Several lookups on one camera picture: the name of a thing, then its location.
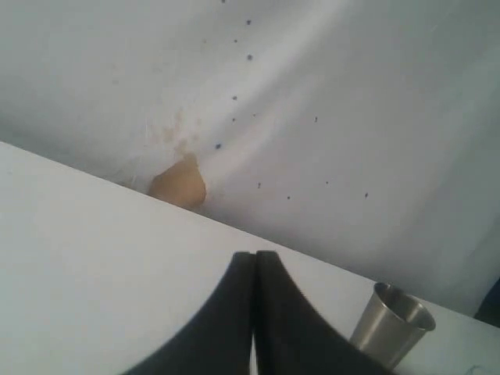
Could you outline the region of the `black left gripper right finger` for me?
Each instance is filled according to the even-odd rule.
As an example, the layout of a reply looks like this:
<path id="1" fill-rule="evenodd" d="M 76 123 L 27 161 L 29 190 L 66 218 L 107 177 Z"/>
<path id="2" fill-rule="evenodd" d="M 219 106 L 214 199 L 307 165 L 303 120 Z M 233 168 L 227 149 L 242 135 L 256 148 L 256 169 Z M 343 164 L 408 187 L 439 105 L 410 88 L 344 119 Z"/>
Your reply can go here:
<path id="1" fill-rule="evenodd" d="M 385 374 L 301 293 L 275 252 L 256 254 L 254 337 L 259 374 Z"/>

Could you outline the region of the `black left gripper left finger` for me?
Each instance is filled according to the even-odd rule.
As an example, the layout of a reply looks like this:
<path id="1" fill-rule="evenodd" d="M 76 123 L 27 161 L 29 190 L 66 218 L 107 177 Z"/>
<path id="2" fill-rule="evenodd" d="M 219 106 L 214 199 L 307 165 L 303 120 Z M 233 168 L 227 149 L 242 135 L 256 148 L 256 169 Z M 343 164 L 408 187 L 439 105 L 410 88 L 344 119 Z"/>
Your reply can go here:
<path id="1" fill-rule="evenodd" d="M 249 374 L 255 255 L 236 252 L 213 293 L 167 343 L 128 374 Z"/>

